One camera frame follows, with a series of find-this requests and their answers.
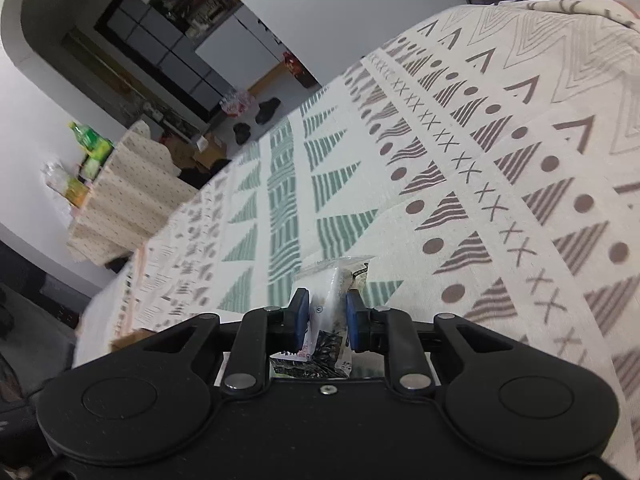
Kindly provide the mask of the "patterned bed blanket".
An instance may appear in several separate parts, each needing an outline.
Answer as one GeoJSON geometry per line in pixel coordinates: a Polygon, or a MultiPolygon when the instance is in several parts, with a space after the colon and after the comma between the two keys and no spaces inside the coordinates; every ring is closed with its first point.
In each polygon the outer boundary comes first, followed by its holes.
{"type": "Polygon", "coordinates": [[[370,307],[451,312],[593,370],[606,459],[639,473],[639,17],[614,0],[456,6],[349,67],[169,218],[80,322],[136,330],[283,307],[367,265],[370,307]]]}

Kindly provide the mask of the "black slipper left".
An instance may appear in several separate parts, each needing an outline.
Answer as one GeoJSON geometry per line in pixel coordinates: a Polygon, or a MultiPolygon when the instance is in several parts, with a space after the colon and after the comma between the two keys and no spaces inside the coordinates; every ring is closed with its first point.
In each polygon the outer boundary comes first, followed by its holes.
{"type": "Polygon", "coordinates": [[[235,136],[235,142],[238,145],[244,145],[250,140],[250,125],[245,122],[237,122],[232,128],[235,136]]]}

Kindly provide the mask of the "round table dotted cloth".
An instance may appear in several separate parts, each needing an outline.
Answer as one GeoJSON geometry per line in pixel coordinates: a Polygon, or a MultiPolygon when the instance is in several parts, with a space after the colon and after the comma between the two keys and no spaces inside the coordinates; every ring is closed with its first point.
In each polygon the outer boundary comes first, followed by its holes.
{"type": "Polygon", "coordinates": [[[135,252],[196,194],[179,179],[168,148],[150,133],[146,122],[135,122],[89,186],[68,230],[75,260],[104,266],[135,252]]]}

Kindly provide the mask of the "black white snack packet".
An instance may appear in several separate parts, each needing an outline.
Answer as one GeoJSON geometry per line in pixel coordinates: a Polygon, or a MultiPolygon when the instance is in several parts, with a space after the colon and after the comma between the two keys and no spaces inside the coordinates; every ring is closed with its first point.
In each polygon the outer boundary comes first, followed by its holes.
{"type": "Polygon", "coordinates": [[[356,356],[349,345],[346,294],[367,281],[370,258],[342,257],[305,266],[295,278],[296,288],[310,295],[309,321],[303,347],[270,356],[271,375],[295,379],[370,378],[382,375],[382,360],[356,356]]]}

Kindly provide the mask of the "dark soda bottle pack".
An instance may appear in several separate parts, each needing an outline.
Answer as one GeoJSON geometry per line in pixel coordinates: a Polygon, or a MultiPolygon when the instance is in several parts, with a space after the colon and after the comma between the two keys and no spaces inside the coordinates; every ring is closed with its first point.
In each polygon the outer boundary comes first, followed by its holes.
{"type": "Polygon", "coordinates": [[[285,51],[283,53],[283,62],[288,71],[304,88],[310,89],[318,84],[317,79],[292,52],[285,51]]]}

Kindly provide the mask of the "pink water bottle pack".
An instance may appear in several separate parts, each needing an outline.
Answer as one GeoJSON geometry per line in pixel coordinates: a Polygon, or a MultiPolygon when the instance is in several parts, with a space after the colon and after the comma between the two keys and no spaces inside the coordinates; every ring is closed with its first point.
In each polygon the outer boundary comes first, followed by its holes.
{"type": "Polygon", "coordinates": [[[220,107],[229,117],[242,116],[254,102],[254,96],[246,90],[232,89],[220,100],[220,107]]]}

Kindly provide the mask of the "black slipper right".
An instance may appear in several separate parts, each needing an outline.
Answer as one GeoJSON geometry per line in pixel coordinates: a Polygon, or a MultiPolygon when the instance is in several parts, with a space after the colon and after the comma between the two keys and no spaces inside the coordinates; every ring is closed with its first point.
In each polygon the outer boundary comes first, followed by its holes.
{"type": "Polygon", "coordinates": [[[281,104],[282,102],[278,98],[271,98],[267,101],[260,102],[258,104],[258,113],[255,116],[256,124],[260,126],[268,124],[281,104]]]}

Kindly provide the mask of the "brown cardboard box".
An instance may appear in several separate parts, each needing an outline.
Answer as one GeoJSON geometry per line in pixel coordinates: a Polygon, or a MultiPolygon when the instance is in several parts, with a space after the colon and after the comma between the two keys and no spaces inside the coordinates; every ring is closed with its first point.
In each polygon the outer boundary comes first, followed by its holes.
{"type": "Polygon", "coordinates": [[[155,332],[153,332],[152,330],[145,330],[144,328],[142,328],[141,330],[134,330],[130,334],[113,339],[110,343],[110,352],[113,353],[118,350],[125,349],[132,346],[133,344],[136,344],[139,341],[148,339],[154,335],[155,332]]]}

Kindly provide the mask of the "yellow liquid bottle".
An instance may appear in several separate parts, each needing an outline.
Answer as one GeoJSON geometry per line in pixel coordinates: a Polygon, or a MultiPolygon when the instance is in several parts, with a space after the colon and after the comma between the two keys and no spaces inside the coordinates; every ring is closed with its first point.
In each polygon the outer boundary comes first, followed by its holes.
{"type": "Polygon", "coordinates": [[[48,188],[63,196],[70,204],[80,208],[89,193],[84,182],[69,174],[59,162],[47,162],[42,170],[48,188]]]}

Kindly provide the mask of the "black slipper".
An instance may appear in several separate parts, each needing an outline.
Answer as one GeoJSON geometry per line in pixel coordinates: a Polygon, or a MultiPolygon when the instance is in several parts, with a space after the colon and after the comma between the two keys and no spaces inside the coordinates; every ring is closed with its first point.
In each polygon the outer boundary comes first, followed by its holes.
{"type": "Polygon", "coordinates": [[[260,102],[258,104],[258,113],[255,116],[256,124],[260,126],[268,124],[281,104],[282,102],[278,98],[271,98],[267,101],[260,102]]]}
{"type": "Polygon", "coordinates": [[[245,122],[237,122],[232,128],[235,136],[235,142],[238,145],[244,145],[250,140],[250,125],[245,122]]]}

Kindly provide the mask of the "green soda bottle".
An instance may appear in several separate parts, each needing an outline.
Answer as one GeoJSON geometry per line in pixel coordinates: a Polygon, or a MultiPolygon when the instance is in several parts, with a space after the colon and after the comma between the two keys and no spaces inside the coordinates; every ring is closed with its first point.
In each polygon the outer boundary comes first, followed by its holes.
{"type": "Polygon", "coordinates": [[[79,125],[77,122],[70,122],[68,128],[73,131],[77,143],[84,149],[86,154],[97,162],[105,162],[113,151],[113,144],[107,138],[87,125],[79,125]]]}

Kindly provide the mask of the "white cabinet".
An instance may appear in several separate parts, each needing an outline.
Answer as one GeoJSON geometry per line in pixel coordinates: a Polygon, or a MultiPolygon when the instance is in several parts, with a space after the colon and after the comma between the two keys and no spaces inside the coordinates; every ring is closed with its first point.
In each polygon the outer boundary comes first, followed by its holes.
{"type": "Polygon", "coordinates": [[[284,61],[288,47],[247,6],[239,6],[195,49],[235,89],[249,89],[284,61]]]}

